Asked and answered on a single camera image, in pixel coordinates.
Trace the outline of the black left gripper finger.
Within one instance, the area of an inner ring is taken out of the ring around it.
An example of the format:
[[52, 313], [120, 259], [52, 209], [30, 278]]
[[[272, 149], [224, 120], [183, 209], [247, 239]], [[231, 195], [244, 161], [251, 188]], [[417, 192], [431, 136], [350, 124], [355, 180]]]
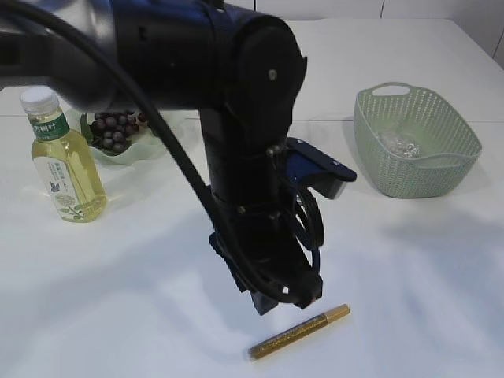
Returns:
[[278, 306], [278, 301], [259, 291], [249, 291], [254, 308], [260, 316], [267, 314]]

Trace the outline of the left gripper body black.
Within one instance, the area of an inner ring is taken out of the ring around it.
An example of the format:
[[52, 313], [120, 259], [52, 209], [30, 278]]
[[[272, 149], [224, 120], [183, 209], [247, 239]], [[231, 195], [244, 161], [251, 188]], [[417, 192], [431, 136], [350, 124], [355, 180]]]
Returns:
[[324, 225], [315, 201], [297, 200], [291, 208], [268, 206], [256, 213], [240, 213], [236, 206], [221, 200], [216, 204], [228, 219], [244, 257], [275, 295], [269, 296], [247, 283], [215, 231], [209, 243], [228, 265], [241, 292], [259, 291], [279, 304], [279, 295], [287, 288], [290, 294], [300, 297], [295, 305], [301, 309], [322, 296], [319, 248], [324, 243]]

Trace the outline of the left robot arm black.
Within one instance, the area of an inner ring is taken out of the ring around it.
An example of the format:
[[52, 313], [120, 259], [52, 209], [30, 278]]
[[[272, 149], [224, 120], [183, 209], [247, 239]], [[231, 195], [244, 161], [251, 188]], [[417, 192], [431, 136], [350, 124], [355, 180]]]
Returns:
[[222, 1], [1, 4], [1, 85], [144, 113], [259, 313], [323, 290], [323, 156], [287, 135], [306, 69], [284, 21]]

